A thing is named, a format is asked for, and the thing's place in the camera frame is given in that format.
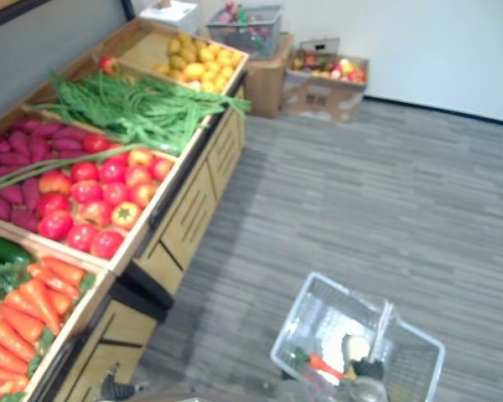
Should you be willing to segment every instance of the toy produce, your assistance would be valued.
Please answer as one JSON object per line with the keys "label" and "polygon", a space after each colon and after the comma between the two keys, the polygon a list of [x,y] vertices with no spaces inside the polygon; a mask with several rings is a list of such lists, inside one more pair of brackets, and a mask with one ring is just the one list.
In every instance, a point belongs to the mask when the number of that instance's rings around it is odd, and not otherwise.
{"label": "toy produce", "polygon": [[0,237],[0,400],[19,401],[95,277]]}

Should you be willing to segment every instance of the black baseboard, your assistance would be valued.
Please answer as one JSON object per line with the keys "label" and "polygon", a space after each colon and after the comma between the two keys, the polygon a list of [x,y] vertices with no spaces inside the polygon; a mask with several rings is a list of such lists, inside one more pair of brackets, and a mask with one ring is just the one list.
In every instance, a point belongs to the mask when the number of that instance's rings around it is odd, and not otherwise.
{"label": "black baseboard", "polygon": [[413,104],[413,103],[403,102],[401,100],[395,100],[394,101],[393,99],[379,98],[379,97],[376,97],[376,96],[368,96],[368,95],[365,95],[364,99],[367,99],[369,101],[388,103],[390,105],[413,107],[413,108],[416,108],[416,109],[422,109],[424,111],[439,111],[440,113],[446,113],[448,115],[467,117],[469,119],[474,119],[474,120],[479,120],[479,121],[486,121],[488,123],[494,123],[494,124],[499,124],[499,125],[503,126],[503,121],[502,120],[497,120],[497,119],[491,119],[489,117],[472,115],[470,113],[464,113],[462,111],[451,111],[449,109],[441,109],[439,107],[417,105],[417,104]]}

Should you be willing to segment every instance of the cabinet door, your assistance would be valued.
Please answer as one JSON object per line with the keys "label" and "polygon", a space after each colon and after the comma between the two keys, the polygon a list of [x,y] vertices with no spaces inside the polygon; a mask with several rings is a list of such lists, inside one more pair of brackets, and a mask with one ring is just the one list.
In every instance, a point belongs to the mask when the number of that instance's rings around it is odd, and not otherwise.
{"label": "cabinet door", "polygon": [[236,163],[241,157],[243,141],[241,130],[241,118],[233,111],[217,133],[207,157],[217,199],[223,195]]}
{"label": "cabinet door", "polygon": [[181,198],[162,235],[162,242],[183,270],[194,257],[210,218],[215,211],[215,195],[209,171],[203,164]]}

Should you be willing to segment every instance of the red apple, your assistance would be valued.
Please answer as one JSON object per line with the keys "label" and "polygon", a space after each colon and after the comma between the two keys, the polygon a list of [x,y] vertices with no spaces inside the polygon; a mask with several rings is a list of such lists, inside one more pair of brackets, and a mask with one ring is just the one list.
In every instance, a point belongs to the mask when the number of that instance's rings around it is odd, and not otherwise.
{"label": "red apple", "polygon": [[163,181],[166,176],[168,176],[171,167],[174,165],[173,162],[163,157],[156,157],[151,164],[151,174],[156,180]]}
{"label": "red apple", "polygon": [[39,179],[39,191],[42,194],[60,193],[69,195],[71,185],[70,177],[57,170],[45,172]]}
{"label": "red apple", "polygon": [[147,148],[134,148],[128,153],[128,166],[149,168],[153,162],[153,153]]}
{"label": "red apple", "polygon": [[106,226],[111,222],[112,206],[97,199],[80,206],[80,216],[96,226]]}
{"label": "red apple", "polygon": [[157,192],[157,186],[152,183],[140,183],[131,188],[131,201],[145,208],[153,195]]}
{"label": "red apple", "polygon": [[153,178],[149,169],[144,166],[127,167],[125,172],[125,183],[132,188],[141,183],[151,183]]}

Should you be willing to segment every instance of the wooden drawer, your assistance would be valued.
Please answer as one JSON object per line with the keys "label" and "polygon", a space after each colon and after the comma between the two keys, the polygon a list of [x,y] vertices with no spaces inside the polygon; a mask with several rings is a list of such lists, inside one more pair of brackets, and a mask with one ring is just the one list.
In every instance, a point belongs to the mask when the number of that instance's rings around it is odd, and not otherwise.
{"label": "wooden drawer", "polygon": [[220,199],[241,156],[241,118],[234,111],[228,116],[210,149],[207,163],[212,175],[216,198]]}
{"label": "wooden drawer", "polygon": [[132,378],[156,321],[119,301],[110,301],[54,401],[92,401],[106,371],[119,363],[116,381]]}
{"label": "wooden drawer", "polygon": [[215,211],[209,171],[203,164],[173,214],[162,242],[183,270],[188,268]]}

